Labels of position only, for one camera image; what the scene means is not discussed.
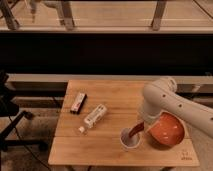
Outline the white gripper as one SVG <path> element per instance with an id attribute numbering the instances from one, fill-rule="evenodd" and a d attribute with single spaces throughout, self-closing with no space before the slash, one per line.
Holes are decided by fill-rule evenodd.
<path id="1" fill-rule="evenodd" d="M 151 125 L 156 121 L 155 116 L 148 115 L 142 109 L 138 110 L 140 118 L 147 124 Z"/>

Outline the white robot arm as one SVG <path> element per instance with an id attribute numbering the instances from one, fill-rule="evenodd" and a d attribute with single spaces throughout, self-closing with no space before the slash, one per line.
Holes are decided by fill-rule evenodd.
<path id="1" fill-rule="evenodd" d="M 142 119 L 151 125 L 163 111 L 168 111 L 213 138 L 213 109 L 183 98 L 176 91 L 177 83 L 172 77 L 147 83 L 142 90 L 143 102 L 139 108 Z"/>

